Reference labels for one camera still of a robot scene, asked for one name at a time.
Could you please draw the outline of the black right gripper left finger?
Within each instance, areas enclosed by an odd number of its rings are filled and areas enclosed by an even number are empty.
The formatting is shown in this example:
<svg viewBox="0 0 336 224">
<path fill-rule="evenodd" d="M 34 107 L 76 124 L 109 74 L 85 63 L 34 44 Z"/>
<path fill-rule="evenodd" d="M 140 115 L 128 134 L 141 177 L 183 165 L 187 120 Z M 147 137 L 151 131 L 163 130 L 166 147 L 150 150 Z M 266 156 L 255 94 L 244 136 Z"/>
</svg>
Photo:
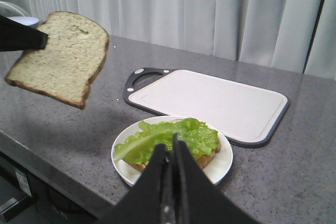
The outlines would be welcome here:
<svg viewBox="0 0 336 224">
<path fill-rule="evenodd" d="M 164 223 L 170 199 L 170 153 L 159 144 L 137 182 L 98 223 Z"/>
</svg>

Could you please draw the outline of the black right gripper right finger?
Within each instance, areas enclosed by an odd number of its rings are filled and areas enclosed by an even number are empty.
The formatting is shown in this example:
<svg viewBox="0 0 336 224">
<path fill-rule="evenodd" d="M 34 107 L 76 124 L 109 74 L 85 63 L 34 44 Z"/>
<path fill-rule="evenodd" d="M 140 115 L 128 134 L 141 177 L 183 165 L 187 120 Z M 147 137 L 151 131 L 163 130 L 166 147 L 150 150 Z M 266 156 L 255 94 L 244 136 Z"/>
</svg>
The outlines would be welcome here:
<svg viewBox="0 0 336 224">
<path fill-rule="evenodd" d="M 173 136 L 173 198 L 176 223 L 257 223 L 213 185 L 185 142 Z"/>
</svg>

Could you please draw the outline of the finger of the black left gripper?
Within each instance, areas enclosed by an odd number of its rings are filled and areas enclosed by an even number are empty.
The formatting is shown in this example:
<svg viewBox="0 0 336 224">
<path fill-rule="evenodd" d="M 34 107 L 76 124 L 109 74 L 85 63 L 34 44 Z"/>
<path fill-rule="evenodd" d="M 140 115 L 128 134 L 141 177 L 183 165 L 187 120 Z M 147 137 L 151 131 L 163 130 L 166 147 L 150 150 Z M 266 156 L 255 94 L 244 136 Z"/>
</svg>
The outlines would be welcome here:
<svg viewBox="0 0 336 224">
<path fill-rule="evenodd" d="M 48 34 L 1 15 L 1 51 L 44 49 Z"/>
</svg>

